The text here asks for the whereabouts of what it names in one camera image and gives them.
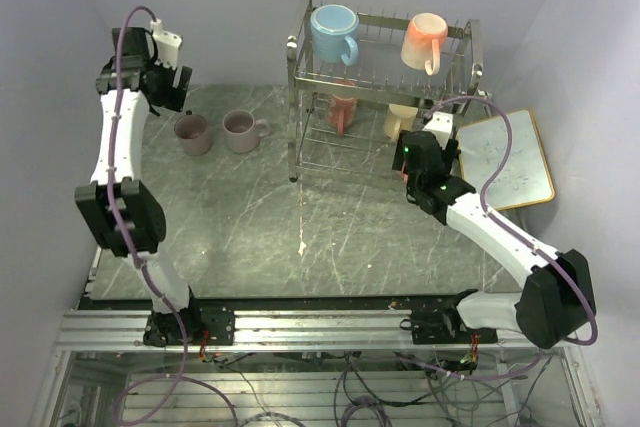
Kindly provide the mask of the dark mauve mug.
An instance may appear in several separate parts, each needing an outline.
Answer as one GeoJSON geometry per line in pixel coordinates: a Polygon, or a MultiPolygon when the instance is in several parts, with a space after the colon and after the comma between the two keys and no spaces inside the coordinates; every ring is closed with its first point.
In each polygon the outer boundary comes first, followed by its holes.
{"type": "Polygon", "coordinates": [[[174,125],[183,152],[188,156],[206,154],[212,146],[211,133],[204,117],[187,111],[174,125]]]}

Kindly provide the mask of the salmon pink mug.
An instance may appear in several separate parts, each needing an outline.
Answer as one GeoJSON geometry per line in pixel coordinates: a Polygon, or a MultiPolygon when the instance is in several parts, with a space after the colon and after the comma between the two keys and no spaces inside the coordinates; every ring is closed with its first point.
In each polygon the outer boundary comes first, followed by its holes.
{"type": "Polygon", "coordinates": [[[408,182],[408,174],[406,173],[406,164],[403,162],[399,174],[405,184],[408,182]]]}

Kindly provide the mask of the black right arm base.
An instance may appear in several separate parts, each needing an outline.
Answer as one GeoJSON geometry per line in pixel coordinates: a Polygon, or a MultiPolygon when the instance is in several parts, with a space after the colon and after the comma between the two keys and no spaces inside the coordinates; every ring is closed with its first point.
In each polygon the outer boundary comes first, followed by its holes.
{"type": "Polygon", "coordinates": [[[480,344],[494,344],[498,341],[495,329],[471,329],[463,323],[457,311],[458,304],[472,293],[477,293],[477,290],[468,289],[442,297],[429,295],[421,308],[412,310],[401,320],[399,328],[411,334],[414,345],[462,345],[471,344],[473,340],[480,344]]]}

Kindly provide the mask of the light purple mug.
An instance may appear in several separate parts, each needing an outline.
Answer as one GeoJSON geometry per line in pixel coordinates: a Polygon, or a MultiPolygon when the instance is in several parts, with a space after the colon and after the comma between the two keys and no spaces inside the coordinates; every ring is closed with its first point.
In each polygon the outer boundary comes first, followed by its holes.
{"type": "Polygon", "coordinates": [[[246,110],[233,110],[227,113],[222,121],[226,145],[237,154],[249,153],[268,136],[271,125],[266,119],[256,119],[246,110]]]}

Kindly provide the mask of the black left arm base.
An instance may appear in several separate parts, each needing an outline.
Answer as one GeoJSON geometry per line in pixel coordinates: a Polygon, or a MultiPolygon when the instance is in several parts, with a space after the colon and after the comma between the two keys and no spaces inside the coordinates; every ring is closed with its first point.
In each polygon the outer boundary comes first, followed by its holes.
{"type": "MultiPolygon", "coordinates": [[[[178,311],[186,339],[190,345],[232,345],[235,334],[234,311],[210,299],[190,296],[189,305],[178,311]]],[[[183,335],[176,316],[152,311],[147,318],[142,342],[146,346],[167,347],[183,344],[183,335]]]]}

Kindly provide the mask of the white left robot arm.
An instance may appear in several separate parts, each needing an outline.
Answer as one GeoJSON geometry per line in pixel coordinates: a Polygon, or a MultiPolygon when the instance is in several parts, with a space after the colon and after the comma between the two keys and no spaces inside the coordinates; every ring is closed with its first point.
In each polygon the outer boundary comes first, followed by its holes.
{"type": "Polygon", "coordinates": [[[102,132],[90,181],[76,188],[74,200],[97,244],[135,269],[157,314],[175,312],[168,331],[182,344],[203,334],[204,320],[192,310],[190,288],[177,273],[162,244],[164,210],[142,181],[142,143],[147,118],[165,108],[183,109],[192,75],[178,64],[180,35],[160,21],[149,28],[113,29],[121,57],[112,57],[96,80],[102,132]]]}

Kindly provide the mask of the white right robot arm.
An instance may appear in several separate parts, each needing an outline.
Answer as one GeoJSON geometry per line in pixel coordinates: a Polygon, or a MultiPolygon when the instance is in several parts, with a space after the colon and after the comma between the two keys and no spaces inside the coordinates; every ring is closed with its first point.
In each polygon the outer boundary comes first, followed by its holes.
{"type": "Polygon", "coordinates": [[[442,334],[459,343],[477,329],[509,330],[543,349],[571,340],[583,326],[596,335],[587,259],[538,241],[487,205],[472,185],[451,174],[456,150],[455,140],[441,145],[431,132],[403,132],[395,161],[406,177],[406,198],[481,247],[521,290],[460,294],[440,320],[442,334]]]}

